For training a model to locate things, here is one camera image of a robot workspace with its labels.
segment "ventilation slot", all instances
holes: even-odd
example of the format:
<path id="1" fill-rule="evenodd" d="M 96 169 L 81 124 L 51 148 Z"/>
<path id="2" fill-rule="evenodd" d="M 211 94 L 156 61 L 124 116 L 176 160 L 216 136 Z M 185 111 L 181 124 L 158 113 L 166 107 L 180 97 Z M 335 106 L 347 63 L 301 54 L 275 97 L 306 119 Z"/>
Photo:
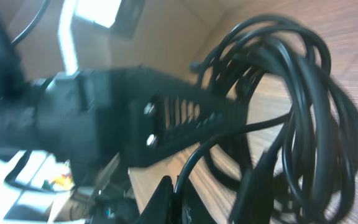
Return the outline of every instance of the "ventilation slot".
<path id="1" fill-rule="evenodd" d="M 164 99 L 165 127 L 167 129 L 196 121 L 200 116 L 200 106 L 192 101 L 166 97 Z"/>

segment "black cable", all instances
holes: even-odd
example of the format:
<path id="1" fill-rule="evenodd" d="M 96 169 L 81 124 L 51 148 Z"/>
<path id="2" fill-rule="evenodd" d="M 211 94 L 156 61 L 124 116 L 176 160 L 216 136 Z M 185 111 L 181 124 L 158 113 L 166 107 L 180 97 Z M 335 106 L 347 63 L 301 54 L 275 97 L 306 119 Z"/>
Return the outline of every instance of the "black cable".
<path id="1" fill-rule="evenodd" d="M 260 22 L 268 24 L 244 32 L 245 28 Z M 283 31 L 301 37 L 305 56 L 274 35 Z M 230 49 L 227 54 L 222 55 L 228 47 Z M 320 66 L 316 64 L 316 56 L 320 58 Z M 280 118 L 247 124 L 201 142 L 201 146 L 187 160 L 178 177 L 175 209 L 181 209 L 185 194 L 184 185 L 191 170 L 198 160 L 205 156 L 207 167 L 223 186 L 242 192 L 237 194 L 232 210 L 236 212 L 232 213 L 229 219 L 231 223 L 240 222 L 239 220 L 247 215 L 253 216 L 239 212 L 241 208 L 247 208 L 254 203 L 250 201 L 253 200 L 253 194 L 260 195 L 258 188 L 250 187 L 260 178 L 257 175 L 250 176 L 249 172 L 256 173 L 261 178 L 263 176 L 263 183 L 266 184 L 270 183 L 267 180 L 272 179 L 272 186 L 261 188 L 273 192 L 273 197 L 267 197 L 266 200 L 276 199 L 283 206 L 289 202 L 293 204 L 292 208 L 284 207 L 282 211 L 275 210 L 270 215 L 279 217 L 281 213 L 294 213 L 298 223 L 337 223 L 343 219 L 349 213 L 355 195 L 354 179 L 358 170 L 358 111 L 348 96 L 329 77 L 331 56 L 324 41 L 313 31 L 285 17 L 257 16 L 237 25 L 210 52 L 199 66 L 198 86 L 201 87 L 204 73 L 209 67 L 212 67 L 213 72 L 208 91 L 213 95 L 226 97 L 232 86 L 236 85 L 236 101 L 249 105 L 263 75 L 271 73 L 283 78 L 292 99 L 292 107 L 288 114 Z M 331 114 L 330 95 L 339 115 L 339 122 Z M 310 112 L 311 106 L 314 108 L 314 119 Z M 285 125 L 265 154 L 277 156 L 281 148 L 283 171 L 270 177 L 272 170 L 265 170 L 266 167 L 269 169 L 269 166 L 261 164 L 262 159 L 254 168 L 248 158 L 250 149 L 246 133 L 282 123 Z M 249 180 L 234 179 L 215 166 L 209 150 L 216 144 L 239 164 L 241 179 L 248 173 Z M 275 162 L 274 159 L 264 158 L 263 162 L 266 161 Z M 341 191 L 341 201 L 335 215 L 328 220 L 324 211 L 332 194 L 338 190 Z"/>
<path id="2" fill-rule="evenodd" d="M 70 190 L 48 190 L 48 189 L 42 189 L 42 188 L 38 188 L 38 187 L 32 187 L 30 184 L 22 184 L 22 183 L 18 182 L 16 180 L 16 177 L 20 174 L 20 172 L 23 170 L 23 168 L 27 165 L 27 162 L 30 159 L 31 153 L 32 153 L 32 150 L 26 150 L 26 152 L 19 159 L 19 161 L 17 162 L 15 167 L 5 177 L 5 179 L 4 179 L 5 184 L 7 184 L 7 185 L 9 185 L 11 187 L 17 188 L 17 189 L 28 190 L 28 191 L 31 191 L 31 192 L 49 193 L 49 194 L 58 194 L 58 193 L 71 192 L 71 191 L 76 190 L 78 188 L 78 185 L 75 185 Z M 38 168 L 38 170 L 37 170 L 37 172 L 35 174 L 38 173 L 39 169 L 43 166 L 44 162 L 45 161 L 43 161 L 41 163 L 41 165 L 39 166 L 39 168 Z"/>
<path id="3" fill-rule="evenodd" d="M 30 34 L 30 32 L 34 29 L 34 27 L 38 24 L 38 22 L 41 20 L 42 16 L 44 15 L 45 11 L 48 8 L 50 0 L 44 0 L 41 4 L 41 7 L 33 20 L 30 22 L 30 24 L 12 41 L 12 46 L 15 47 L 20 41 L 22 41 L 25 37 Z"/>
<path id="4" fill-rule="evenodd" d="M 26 162 L 29 160 L 29 157 L 30 157 L 30 155 L 31 155 L 31 151 L 26 151 L 25 153 L 24 153 L 24 155 L 19 159 L 19 162 L 16 164 L 16 166 L 15 166 L 15 168 L 14 169 L 16 169 L 16 167 L 18 166 L 18 164 L 20 164 L 20 161 L 21 160 L 26 160 Z M 34 173 L 34 175 L 31 177 L 31 179 L 29 180 L 29 182 L 27 183 L 27 187 L 31 187 L 31 182 L 34 180 L 34 177 L 38 174 L 38 172 L 40 171 L 40 169 L 41 169 L 41 167 L 45 164 L 45 161 L 48 159 L 48 157 L 49 157 L 49 153 L 47 153 L 46 155 L 45 155 L 45 159 L 42 161 L 42 163 L 41 163 L 41 165 L 38 167 L 38 169 L 35 171 L 35 173 Z M 23 194 L 24 194 L 24 192 L 25 192 L 25 190 L 27 190 L 27 189 L 25 189 L 25 188 L 21 188 L 22 190 L 20 191 L 20 194 L 19 194 L 19 196 L 18 196 L 18 198 L 16 199 L 16 201 L 13 203 L 13 205 L 11 206 L 11 208 L 9 209 L 9 211 L 6 213 L 6 215 L 5 215 L 5 217 L 8 217 L 9 216 L 9 213 L 11 213 L 12 212 L 12 208 L 14 208 L 16 205 L 17 205 L 17 203 L 19 202 L 19 200 L 22 198 L 22 196 L 23 196 Z"/>

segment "power cord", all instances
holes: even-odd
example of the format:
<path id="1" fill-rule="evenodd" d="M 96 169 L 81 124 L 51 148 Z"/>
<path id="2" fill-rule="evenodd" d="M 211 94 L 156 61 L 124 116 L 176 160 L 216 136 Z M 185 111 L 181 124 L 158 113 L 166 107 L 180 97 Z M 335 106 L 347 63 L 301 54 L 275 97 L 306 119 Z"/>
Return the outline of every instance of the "power cord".
<path id="1" fill-rule="evenodd" d="M 261 22 L 268 25 L 243 31 Z M 274 35 L 277 32 L 298 34 L 305 46 L 305 56 Z M 314 50 L 317 50 L 321 65 L 316 63 Z M 279 118 L 247 124 L 202 142 L 178 177 L 174 205 L 177 213 L 181 213 L 185 182 L 202 157 L 212 175 L 223 186 L 237 192 L 228 223 L 269 223 L 271 216 L 281 220 L 283 213 L 294 214 L 297 223 L 337 223 L 349 213 L 354 202 L 358 170 L 358 111 L 329 77 L 331 56 L 317 34 L 286 17 L 253 17 L 237 25 L 204 62 L 193 67 L 199 72 L 199 87 L 204 73 L 212 67 L 207 90 L 224 98 L 235 85 L 236 101 L 245 105 L 249 105 L 266 73 L 277 75 L 287 85 L 292 106 L 288 114 Z M 330 97 L 338 121 L 331 113 Z M 254 166 L 247 133 L 279 124 L 283 124 L 281 131 Z M 217 144 L 239 164 L 240 180 L 233 179 L 214 165 L 209 150 Z M 280 149 L 283 171 L 274 176 Z M 331 218 L 326 218 L 324 211 L 338 190 L 341 192 L 339 206 Z M 283 209 L 275 209 L 274 200 L 281 203 Z"/>
<path id="2" fill-rule="evenodd" d="M 30 34 L 30 32 L 34 29 L 34 27 L 38 24 L 38 22 L 41 20 L 42 16 L 45 14 L 45 11 L 48 8 L 50 0 L 44 0 L 41 4 L 41 7 L 38 11 L 38 13 L 35 15 L 33 20 L 30 22 L 30 24 L 12 41 L 12 46 L 16 47 L 16 45 L 22 41 L 25 37 Z"/>

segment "screw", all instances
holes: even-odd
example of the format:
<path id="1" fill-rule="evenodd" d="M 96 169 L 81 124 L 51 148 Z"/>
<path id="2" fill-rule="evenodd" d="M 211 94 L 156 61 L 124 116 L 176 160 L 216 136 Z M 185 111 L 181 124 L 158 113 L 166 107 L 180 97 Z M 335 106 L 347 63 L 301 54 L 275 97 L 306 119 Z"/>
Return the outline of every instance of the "screw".
<path id="1" fill-rule="evenodd" d="M 158 142 L 158 137 L 154 134 L 151 134 L 146 140 L 146 146 L 155 147 Z"/>
<path id="2" fill-rule="evenodd" d="M 144 108 L 144 114 L 153 115 L 155 113 L 155 106 L 152 103 L 148 103 Z"/>

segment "wood grain surface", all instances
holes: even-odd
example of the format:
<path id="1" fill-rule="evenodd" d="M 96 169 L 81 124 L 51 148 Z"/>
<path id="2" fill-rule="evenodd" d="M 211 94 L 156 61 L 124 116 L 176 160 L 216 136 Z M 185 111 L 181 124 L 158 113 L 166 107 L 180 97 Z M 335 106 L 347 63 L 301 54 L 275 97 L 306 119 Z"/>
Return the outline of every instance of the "wood grain surface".
<path id="1" fill-rule="evenodd" d="M 358 0 L 297 1 L 252 0 L 231 11 L 218 24 L 209 40 L 198 54 L 199 60 L 216 46 L 238 23 L 258 14 L 279 13 L 288 15 L 315 30 L 326 41 L 333 60 L 332 75 L 358 107 Z M 186 77 L 194 81 L 196 77 Z M 290 107 L 286 88 L 281 80 L 265 77 L 252 98 L 249 122 L 263 121 L 284 114 Z M 280 127 L 249 134 L 254 160 L 269 147 Z M 196 146 L 155 164 L 147 169 L 131 169 L 130 177 L 140 210 L 154 192 L 164 175 L 175 181 L 181 167 Z M 238 176 L 237 167 L 220 150 L 213 149 L 213 156 L 227 173 Z M 234 194 L 222 188 L 208 173 L 200 161 L 191 174 L 200 197 L 218 223 L 225 223 L 232 207 Z M 358 223 L 358 174 L 356 177 L 356 201 L 345 223 Z"/>

